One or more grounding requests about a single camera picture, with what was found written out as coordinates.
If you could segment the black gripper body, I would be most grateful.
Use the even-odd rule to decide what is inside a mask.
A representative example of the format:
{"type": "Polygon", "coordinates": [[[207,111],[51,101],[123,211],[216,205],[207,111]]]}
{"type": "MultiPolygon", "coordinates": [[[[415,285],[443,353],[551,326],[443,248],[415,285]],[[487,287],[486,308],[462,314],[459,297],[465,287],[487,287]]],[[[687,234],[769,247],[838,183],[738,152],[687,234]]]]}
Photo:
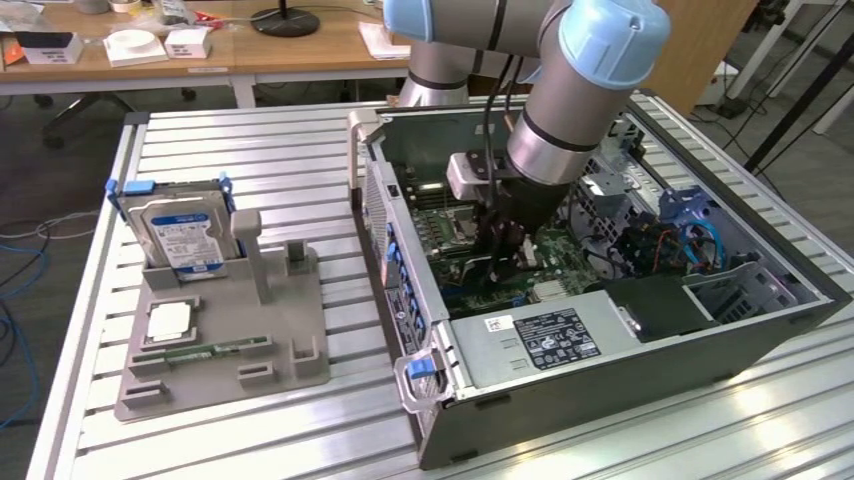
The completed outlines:
{"type": "Polygon", "coordinates": [[[537,234],[567,197],[570,186],[541,184],[526,177],[499,182],[494,207],[503,243],[521,245],[527,235],[537,234]]]}

